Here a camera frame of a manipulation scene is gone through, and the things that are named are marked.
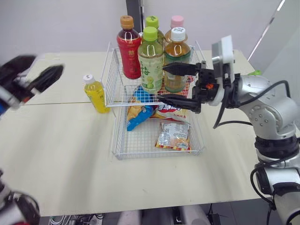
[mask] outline white wire basket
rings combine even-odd
[[[204,150],[201,127],[196,115],[188,113],[188,122],[191,124],[188,139],[191,150],[172,150],[155,147],[156,141],[161,133],[161,122],[174,122],[162,119],[147,119],[132,131],[127,131],[128,107],[122,107],[120,121],[115,127],[113,153],[117,159],[129,158],[155,158],[173,156],[195,156]]]
[[[196,64],[201,62],[198,58],[197,51],[201,53],[202,60],[205,60],[203,57],[203,53],[200,49],[199,44],[196,42],[195,46],[190,46],[191,48],[191,57],[189,63]],[[161,101],[158,100],[157,95],[169,94],[169,92],[165,89],[165,85],[163,83],[162,89],[159,90],[156,94],[154,94],[154,98],[152,98],[147,103],[135,102],[131,103],[131,98],[134,91],[137,89],[139,85],[141,85],[141,78],[132,80],[125,77],[123,73],[123,65],[122,58],[120,54],[119,48],[112,48],[111,44],[108,46],[108,51],[106,57],[111,53],[111,60],[109,64],[109,71],[106,81],[105,87],[105,104],[108,107],[113,106],[128,106],[128,105],[163,105]],[[184,90],[178,94],[184,95],[188,97],[190,93],[191,84],[195,83],[197,77],[187,76],[187,82]]]

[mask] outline white wall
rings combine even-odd
[[[172,15],[182,15],[188,43],[198,40],[202,49],[232,35],[233,47],[251,53],[280,0],[144,0],[145,16],[157,15],[163,32]]]
[[[300,27],[300,1],[286,0],[249,62],[264,72]]]
[[[106,51],[125,0],[0,0],[0,64],[21,53]]]
[[[287,80],[291,96],[300,105],[300,28],[294,32],[284,48],[267,67],[263,76],[273,83]]]
[[[292,98],[300,105],[300,2],[286,0],[249,60],[273,83],[287,80]],[[284,86],[277,92],[284,93]]]
[[[144,0],[167,32],[172,15],[183,15],[188,42],[203,49],[232,34],[248,56],[280,0]],[[105,51],[115,42],[125,0],[0,0],[0,64],[21,53]]]

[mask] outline chip bag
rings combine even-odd
[[[130,101],[131,103],[153,102],[153,94],[149,94],[139,86]],[[148,119],[154,112],[152,105],[133,105],[127,111],[127,131],[132,131],[137,125]]]
[[[155,147],[174,149],[178,151],[191,150],[188,140],[190,125],[187,123],[161,123],[162,132]]]
[[[167,119],[188,123],[188,110],[170,105],[158,105],[150,118]]]

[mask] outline black cable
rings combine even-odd
[[[23,195],[24,197],[29,198],[30,200],[32,200],[34,202],[34,204],[36,205],[37,211],[39,212],[38,202],[31,195],[25,194],[21,191],[14,191],[14,194]]]
[[[214,129],[216,129],[219,126],[219,122],[222,119],[222,116],[223,116],[223,113],[224,113],[224,110],[225,110],[225,107],[226,107],[226,104],[227,104],[227,101],[228,101],[228,97],[229,97],[229,89],[230,89],[229,86],[225,86],[223,101],[222,101],[222,104],[221,104],[219,114],[217,116],[217,120],[215,122],[215,125],[213,126]]]
[[[103,219],[104,218],[104,213],[99,213],[99,214],[95,214],[95,217],[97,218],[97,219]]]
[[[254,183],[254,180],[253,180],[253,176],[254,176],[254,174],[255,174],[258,170],[263,169],[263,168],[268,167],[268,166],[271,166],[271,165],[274,165],[274,164],[277,164],[277,163],[280,163],[280,162],[283,162],[283,161],[286,161],[286,160],[288,160],[288,159],[290,159],[290,158],[293,158],[293,157],[296,156],[297,154],[298,154],[298,151],[296,151],[296,152],[294,152],[292,155],[286,156],[286,157],[284,157],[284,158],[282,158],[282,159],[279,159],[279,160],[276,160],[276,161],[273,161],[273,162],[270,162],[270,163],[265,163],[265,164],[259,165],[259,166],[257,166],[257,167],[251,172],[251,174],[250,174],[250,181],[251,181],[251,185],[252,185],[254,191],[255,191],[255,192],[256,192],[263,200],[265,200],[270,206],[273,206],[273,208],[274,208],[274,202],[272,202],[272,201],[270,201],[269,199],[267,199],[266,197],[264,197],[264,196],[258,191],[258,189],[257,189],[256,186],[255,186],[255,183]]]
[[[240,124],[246,124],[246,125],[251,125],[252,126],[252,123],[250,123],[250,122],[239,121],[239,120],[230,120],[230,121],[225,121],[225,122],[219,123],[218,127],[221,126],[221,125],[229,124],[229,123],[240,123]]]
[[[269,225],[270,215],[271,215],[272,209],[269,207],[268,215],[267,215],[267,225]]]
[[[208,215],[210,214],[210,211],[212,212],[212,203],[210,204],[210,210],[208,211]]]
[[[284,83],[285,84],[285,90],[286,90],[286,95],[290,98],[291,97],[291,94],[290,94],[290,87],[289,87],[289,83],[287,81],[278,81],[276,83],[274,83],[273,85],[271,85],[270,87],[268,87],[266,90],[264,90],[262,93],[258,94],[257,96],[249,99],[248,101],[245,101],[245,102],[242,102],[240,104],[240,106],[242,105],[246,105],[246,104],[249,104],[257,99],[259,99],[261,96],[263,96],[265,93],[267,93],[268,91],[270,91],[271,89],[275,88],[276,86],[280,85]]]

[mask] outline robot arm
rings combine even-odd
[[[251,172],[250,180],[257,194],[278,210],[284,224],[300,224],[300,154],[294,121],[300,115],[299,107],[290,98],[287,81],[271,84],[262,76],[240,76],[233,73],[231,36],[212,45],[214,69],[206,69],[205,62],[196,65],[171,63],[164,70],[174,75],[194,75],[192,99],[175,94],[158,98],[169,105],[201,112],[201,104],[215,106],[222,102],[214,128],[228,123],[252,125],[256,134],[255,148],[259,163]],[[274,87],[285,84],[287,96],[279,96]],[[249,122],[221,122],[225,108],[239,108]],[[263,196],[259,189],[272,200]]]
[[[56,65],[46,68],[34,81],[25,81],[19,74],[28,69],[34,59],[32,55],[18,56],[0,67],[0,115],[10,107],[17,109],[60,78],[63,66]],[[38,225],[39,217],[38,204],[31,196],[12,191],[0,179],[1,225]]]

